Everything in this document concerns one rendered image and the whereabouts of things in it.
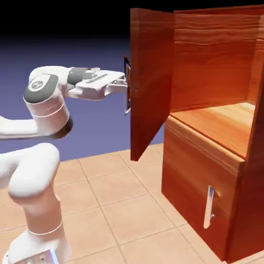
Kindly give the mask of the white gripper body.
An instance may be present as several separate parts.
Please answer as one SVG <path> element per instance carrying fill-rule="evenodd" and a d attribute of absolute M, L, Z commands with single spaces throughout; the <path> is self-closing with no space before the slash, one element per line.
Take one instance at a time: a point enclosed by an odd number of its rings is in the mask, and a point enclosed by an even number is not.
<path fill-rule="evenodd" d="M 106 86 L 119 78 L 125 79 L 125 74 L 107 70 L 88 70 L 83 80 L 69 90 L 69 97 L 91 101 L 102 100 L 105 98 Z"/>

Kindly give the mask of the wooden cabinet door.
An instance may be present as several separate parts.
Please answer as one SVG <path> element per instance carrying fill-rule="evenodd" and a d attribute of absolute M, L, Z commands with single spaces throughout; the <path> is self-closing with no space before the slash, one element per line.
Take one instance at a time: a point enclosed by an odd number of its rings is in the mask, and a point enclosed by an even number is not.
<path fill-rule="evenodd" d="M 173 117 L 165 122 L 162 194 L 210 249 L 227 260 L 238 176 L 244 160 Z M 204 229 L 208 186 L 216 197 L 214 217 Z"/>
<path fill-rule="evenodd" d="M 137 161 L 170 111 L 174 46 L 172 13 L 130 10 L 130 158 Z"/>

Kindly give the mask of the dark shiny door handle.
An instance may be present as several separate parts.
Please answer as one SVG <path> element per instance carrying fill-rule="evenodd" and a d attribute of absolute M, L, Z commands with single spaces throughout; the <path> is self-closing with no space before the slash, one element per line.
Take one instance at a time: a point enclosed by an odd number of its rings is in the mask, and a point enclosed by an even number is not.
<path fill-rule="evenodd" d="M 124 73 L 125 73 L 125 80 L 127 85 L 126 101 L 125 101 L 126 102 L 125 115 L 127 115 L 131 110 L 131 83 L 130 83 L 131 63 L 126 55 L 124 56 Z"/>

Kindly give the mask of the closed wooden cabinet door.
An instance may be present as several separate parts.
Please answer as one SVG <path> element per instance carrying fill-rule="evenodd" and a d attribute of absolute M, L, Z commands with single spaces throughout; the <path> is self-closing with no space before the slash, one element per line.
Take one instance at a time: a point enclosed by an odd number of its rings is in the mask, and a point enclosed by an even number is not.
<path fill-rule="evenodd" d="M 244 160 L 173 117 L 165 122 L 162 194 L 210 249 L 227 260 L 238 176 Z M 208 186 L 216 197 L 214 217 L 204 229 Z"/>

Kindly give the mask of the reddish wooden cabinet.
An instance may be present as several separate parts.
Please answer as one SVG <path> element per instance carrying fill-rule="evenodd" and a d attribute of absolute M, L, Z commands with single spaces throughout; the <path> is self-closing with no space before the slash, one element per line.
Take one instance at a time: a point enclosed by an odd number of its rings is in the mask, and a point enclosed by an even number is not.
<path fill-rule="evenodd" d="M 244 160 L 227 263 L 264 250 L 264 0 L 176 11 L 173 117 Z"/>

